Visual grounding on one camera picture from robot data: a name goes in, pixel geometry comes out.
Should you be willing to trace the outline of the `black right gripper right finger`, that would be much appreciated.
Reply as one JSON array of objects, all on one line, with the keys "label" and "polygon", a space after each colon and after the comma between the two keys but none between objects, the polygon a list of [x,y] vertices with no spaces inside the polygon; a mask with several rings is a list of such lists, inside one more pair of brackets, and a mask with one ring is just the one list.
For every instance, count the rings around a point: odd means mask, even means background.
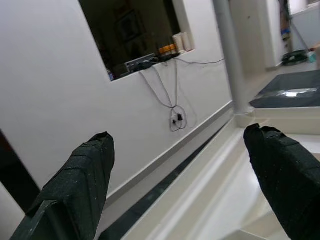
[{"label": "black right gripper right finger", "polygon": [[292,240],[320,238],[320,162],[298,141],[259,124],[243,135],[260,188]]}]

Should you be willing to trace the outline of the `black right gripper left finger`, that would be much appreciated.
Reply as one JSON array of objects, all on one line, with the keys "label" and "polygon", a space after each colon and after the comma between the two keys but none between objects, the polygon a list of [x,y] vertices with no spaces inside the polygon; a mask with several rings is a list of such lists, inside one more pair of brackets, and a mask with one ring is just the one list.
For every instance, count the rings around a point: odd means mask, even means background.
[{"label": "black right gripper left finger", "polygon": [[108,132],[80,145],[40,191],[11,239],[94,239],[114,164],[115,143]]}]

